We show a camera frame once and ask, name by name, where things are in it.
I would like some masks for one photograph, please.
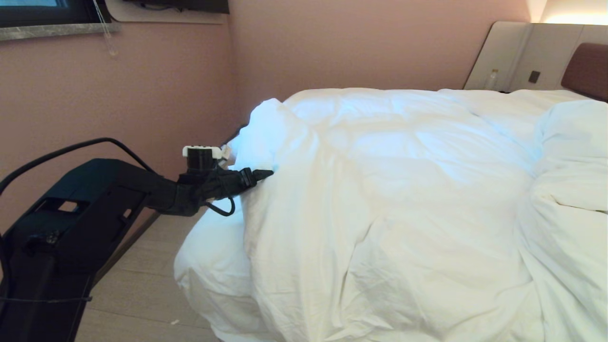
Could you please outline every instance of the power cord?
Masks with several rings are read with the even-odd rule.
[[[33,169],[34,167],[36,167],[44,162],[47,162],[51,159],[64,155],[66,153],[72,152],[74,150],[78,150],[80,148],[91,146],[91,145],[96,145],[96,144],[99,144],[102,142],[111,142],[112,144],[120,147],[123,151],[126,152],[126,154],[130,155],[133,159],[135,159],[135,161],[137,161],[144,169],[146,169],[147,171],[152,172],[154,174],[157,174],[150,166],[148,166],[148,164],[146,164],[141,158],[139,158],[139,156],[137,156],[133,151],[131,151],[125,144],[123,144],[120,141],[113,139],[113,138],[98,138],[98,139],[84,141],[79,144],[74,144],[74,145],[70,145],[68,147],[61,148],[55,152],[51,152],[40,158],[34,159],[31,162],[28,162],[27,164],[23,165],[22,167],[16,169],[12,173],[10,173],[8,176],[6,176],[0,182],[0,195],[2,195],[4,189],[6,189],[6,187],[9,186],[9,184],[12,181],[17,179],[17,177],[21,176],[23,173],[26,173],[27,171]],[[49,300],[8,298],[8,295],[10,294],[10,283],[11,283],[11,279],[12,279],[12,273],[11,273],[10,264],[9,264],[8,251],[7,251],[6,246],[4,245],[4,239],[2,238],[1,234],[0,234],[0,264],[2,265],[2,273],[4,275],[4,280],[5,280],[5,284],[6,284],[5,293],[2,296],[0,296],[0,302],[25,302],[25,303],[54,304],[54,303],[74,302],[74,301],[91,301],[91,299],[92,299],[91,297],[68,298],[68,299],[49,299]],[[2,316],[3,309],[4,309],[4,306],[2,306],[0,308],[0,316]]]
[[[211,204],[211,203],[209,203],[209,202],[205,202],[205,203],[203,203],[203,204],[204,204],[205,206],[209,207],[209,209],[211,209],[211,210],[215,211],[216,213],[218,213],[219,215],[222,215],[222,216],[226,216],[226,217],[228,217],[228,216],[230,216],[230,215],[234,214],[235,209],[236,209],[236,206],[235,206],[235,204],[234,204],[234,199],[233,199],[232,197],[228,197],[228,199],[230,200],[230,205],[232,206],[232,207],[230,208],[230,211],[224,211],[224,210],[222,210],[222,209],[220,209],[220,208],[218,208],[218,207],[214,206],[213,204]]]

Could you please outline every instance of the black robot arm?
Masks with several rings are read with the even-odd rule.
[[[93,159],[53,185],[4,234],[9,276],[0,284],[0,341],[72,342],[96,272],[141,210],[192,216],[272,171],[218,167],[211,148],[188,148],[177,182],[116,159]]]

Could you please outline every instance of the white duvet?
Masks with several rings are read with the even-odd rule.
[[[233,141],[233,168],[275,174],[232,217],[203,216],[176,280],[226,342],[601,338],[606,148],[584,146],[605,143],[606,105],[558,105],[534,138],[543,112],[581,99],[323,89],[266,101]],[[596,129],[562,132],[579,118]],[[597,166],[568,190],[559,180],[580,173],[564,165],[586,157]]]

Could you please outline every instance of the upholstered headboard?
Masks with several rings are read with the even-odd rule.
[[[580,44],[570,59],[561,84],[585,96],[608,101],[608,45]]]

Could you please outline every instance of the marble window sill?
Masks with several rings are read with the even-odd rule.
[[[108,29],[110,32],[118,32],[120,31],[120,23],[108,24]],[[103,33],[103,25],[63,24],[23,27],[0,27],[0,41],[39,37],[81,35],[87,33]]]

